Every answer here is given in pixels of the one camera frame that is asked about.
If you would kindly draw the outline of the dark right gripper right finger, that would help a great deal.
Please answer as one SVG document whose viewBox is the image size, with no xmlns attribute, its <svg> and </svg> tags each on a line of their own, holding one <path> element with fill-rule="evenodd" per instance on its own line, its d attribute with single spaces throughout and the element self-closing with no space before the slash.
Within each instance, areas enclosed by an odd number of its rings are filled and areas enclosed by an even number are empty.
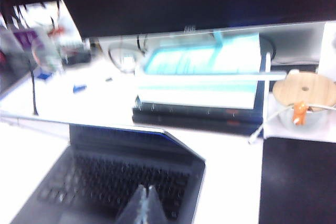
<svg viewBox="0 0 336 224">
<path fill-rule="evenodd" d="M 158 192 L 154 186 L 148 189 L 147 203 L 146 203 L 146 222 L 149 224 L 167 223 L 167 218 L 160 202 Z"/>
</svg>

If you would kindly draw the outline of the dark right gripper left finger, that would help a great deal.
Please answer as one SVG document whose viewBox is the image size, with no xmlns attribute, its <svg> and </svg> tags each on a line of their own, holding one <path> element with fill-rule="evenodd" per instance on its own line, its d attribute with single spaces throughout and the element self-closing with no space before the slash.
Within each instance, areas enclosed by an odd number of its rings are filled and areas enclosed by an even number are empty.
<svg viewBox="0 0 336 224">
<path fill-rule="evenodd" d="M 115 223 L 140 223 L 142 216 L 142 204 L 145 199 L 146 189 L 143 185 L 139 185 L 125 208 L 117 217 Z"/>
</svg>

